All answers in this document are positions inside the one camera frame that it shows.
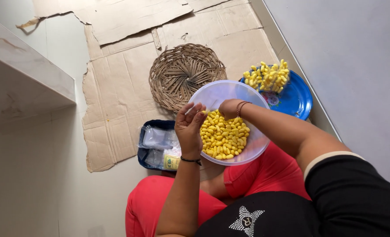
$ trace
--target sleeve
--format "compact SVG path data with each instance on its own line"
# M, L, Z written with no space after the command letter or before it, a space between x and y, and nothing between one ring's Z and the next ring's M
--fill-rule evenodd
M390 183L356 154L321 157L305 187L323 236L390 236Z

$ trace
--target round woven tray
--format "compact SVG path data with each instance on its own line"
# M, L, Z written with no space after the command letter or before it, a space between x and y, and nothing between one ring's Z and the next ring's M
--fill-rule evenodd
M203 85L225 79L224 64L214 51L189 43L166 48L152 64L149 83L154 100L177 112Z

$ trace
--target clear plastic bowl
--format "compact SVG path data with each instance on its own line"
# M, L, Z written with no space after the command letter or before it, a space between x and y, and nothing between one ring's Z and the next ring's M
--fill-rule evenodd
M201 102L207 106L207 109L216 110L227 99L246 100L254 105L270 109L264 98L256 90L244 83L230 80L215 81L204 85L192 95L189 102L195 102L195 104ZM217 160L204 152L201 152L201 155L214 163L222 165L246 164L258 158L267 148L270 139L248 121L244 121L244 123L251 131L245 149L238 156L232 159Z

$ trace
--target yellow label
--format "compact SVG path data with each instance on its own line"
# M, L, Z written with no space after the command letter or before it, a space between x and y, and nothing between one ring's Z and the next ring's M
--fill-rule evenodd
M172 155L164 155L164 168L169 170L177 170L179 167L180 157Z

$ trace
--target leg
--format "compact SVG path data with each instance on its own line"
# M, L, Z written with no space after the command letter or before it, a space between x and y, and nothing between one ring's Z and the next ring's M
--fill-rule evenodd
M224 173L201 184L218 198L247 196L262 191L287 191L310 200L296 160L270 143L254 161L230 166Z
M129 194L125 225L128 237L154 237L158 218L173 178L149 176ZM223 210L226 205L204 191L199 194L198 225Z

